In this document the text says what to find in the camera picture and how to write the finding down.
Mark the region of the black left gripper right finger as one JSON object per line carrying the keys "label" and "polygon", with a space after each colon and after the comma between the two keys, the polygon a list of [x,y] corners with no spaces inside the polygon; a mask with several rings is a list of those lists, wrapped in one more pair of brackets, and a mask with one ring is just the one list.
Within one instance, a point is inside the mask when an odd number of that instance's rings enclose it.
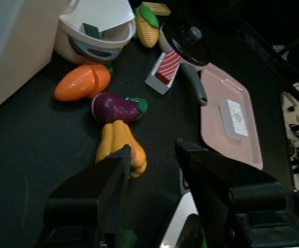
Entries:
{"label": "black left gripper right finger", "polygon": [[175,152],[208,248],[299,248],[299,221],[277,180],[180,139]]}

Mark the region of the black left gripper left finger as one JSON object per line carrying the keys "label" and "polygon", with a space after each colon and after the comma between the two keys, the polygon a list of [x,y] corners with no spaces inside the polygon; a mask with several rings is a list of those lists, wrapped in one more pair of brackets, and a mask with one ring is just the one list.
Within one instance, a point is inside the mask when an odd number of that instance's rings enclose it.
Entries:
{"label": "black left gripper left finger", "polygon": [[124,145],[55,189],[46,200],[35,248],[119,248],[130,166],[131,147]]}

